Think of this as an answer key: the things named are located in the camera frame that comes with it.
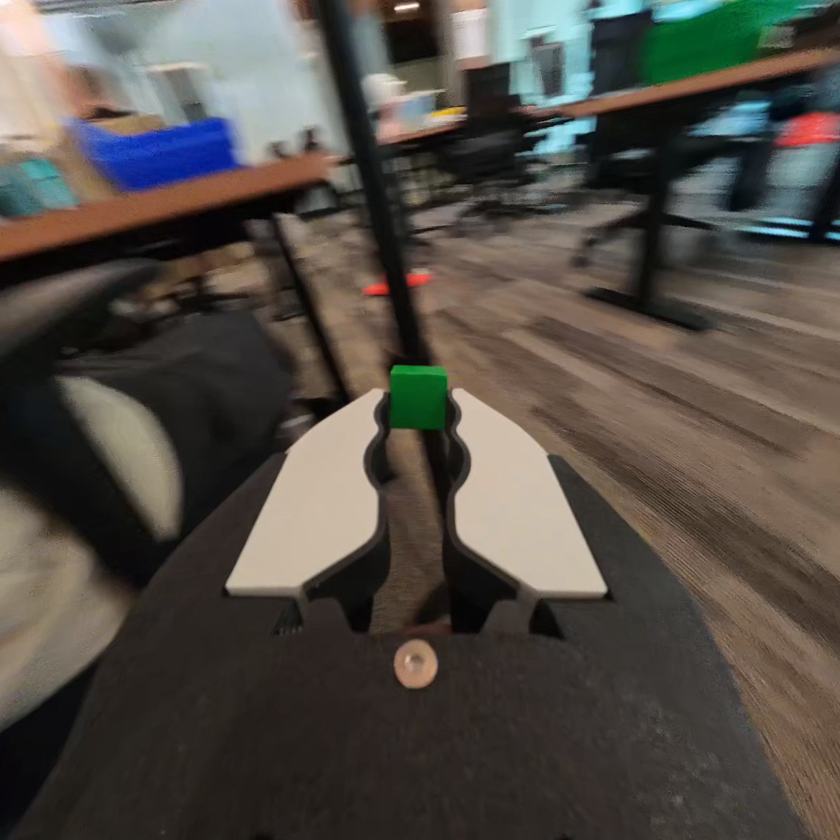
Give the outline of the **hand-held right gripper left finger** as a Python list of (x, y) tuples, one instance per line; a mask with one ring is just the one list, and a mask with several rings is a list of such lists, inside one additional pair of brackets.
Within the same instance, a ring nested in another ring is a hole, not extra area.
[(301, 615), (331, 600), (352, 631), (370, 631), (391, 566), (388, 396), (369, 390), (289, 447), (225, 582), (227, 596), (281, 599)]

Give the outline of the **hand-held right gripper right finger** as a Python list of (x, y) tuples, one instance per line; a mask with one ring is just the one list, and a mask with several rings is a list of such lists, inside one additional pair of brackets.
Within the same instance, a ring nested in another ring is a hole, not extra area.
[(443, 564), (456, 634), (559, 634), (563, 606), (608, 603), (608, 583), (550, 455), (498, 410), (448, 394)]

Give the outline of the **green wooden cube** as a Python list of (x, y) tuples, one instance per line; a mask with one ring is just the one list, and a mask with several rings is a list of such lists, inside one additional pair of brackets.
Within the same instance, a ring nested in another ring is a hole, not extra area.
[(448, 410), (448, 373), (442, 366), (397, 364), (390, 372), (391, 429), (440, 432)]

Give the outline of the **black office chair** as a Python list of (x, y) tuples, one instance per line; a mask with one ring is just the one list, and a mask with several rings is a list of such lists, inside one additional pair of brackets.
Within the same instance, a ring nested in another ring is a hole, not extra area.
[(132, 259), (2, 289), (2, 479), (134, 586), (271, 456), (295, 378), (246, 311), (85, 352), (159, 272)]
[(468, 191), (453, 218), (453, 230), (484, 218), (499, 228), (512, 219), (556, 214), (561, 205), (522, 197), (538, 177), (529, 169), (530, 154), (548, 130), (565, 118), (523, 106), (510, 91), (511, 65), (498, 62), (467, 70), (465, 120), (444, 142), (438, 159), (457, 186)]

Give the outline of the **long wooden table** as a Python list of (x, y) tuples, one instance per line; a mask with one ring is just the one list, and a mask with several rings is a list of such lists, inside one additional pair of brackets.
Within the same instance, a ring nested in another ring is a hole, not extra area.
[(699, 220), (666, 213), (675, 179), (688, 171), (688, 163), (711, 160), (731, 151), (738, 142), (692, 139), (686, 133), (716, 102), (748, 88), (773, 88), (788, 79), (838, 64), (838, 47), (805, 49), (771, 58), (633, 90), (613, 91), (558, 106), (556, 116), (567, 120), (596, 118), (611, 127), (619, 121), (641, 125), (638, 131), (651, 140), (650, 188), (646, 207), (621, 218), (621, 224), (643, 232), (642, 252), (627, 289), (594, 287), (584, 295), (594, 301), (627, 310), (652, 320), (693, 332), (712, 329), (698, 311), (660, 297), (655, 276), (661, 262), (661, 237), (667, 226), (706, 229)]
[(353, 162), (354, 158), (347, 155), (311, 152), (14, 220), (2, 225), (1, 262), (273, 200), (325, 182), (332, 170)]

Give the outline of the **black metal pole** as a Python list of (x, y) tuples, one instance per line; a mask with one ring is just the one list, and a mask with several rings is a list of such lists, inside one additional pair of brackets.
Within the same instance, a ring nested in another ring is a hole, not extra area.
[(339, 95), (345, 132), (360, 174), (371, 228), (390, 299), (400, 364), (431, 365), (435, 362), (424, 327), (407, 283), (403, 243), (397, 233), (382, 163), (382, 155), (368, 116), (359, 63), (350, 31), (350, 13), (344, 2), (315, 2), (318, 21)]

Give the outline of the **blue plastic bin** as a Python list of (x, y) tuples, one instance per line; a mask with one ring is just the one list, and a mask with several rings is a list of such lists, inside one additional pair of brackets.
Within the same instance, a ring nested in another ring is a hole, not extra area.
[(68, 129), (87, 161), (124, 193), (187, 182), (242, 167), (228, 121), (205, 119), (137, 134), (117, 134), (93, 122)]

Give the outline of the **green cloth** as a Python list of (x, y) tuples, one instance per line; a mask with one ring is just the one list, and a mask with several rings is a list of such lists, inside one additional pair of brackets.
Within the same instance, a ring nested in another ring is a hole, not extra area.
[(656, 22), (644, 39), (640, 78), (654, 86), (750, 63), (764, 32), (801, 9), (797, 1), (733, 1), (694, 17)]

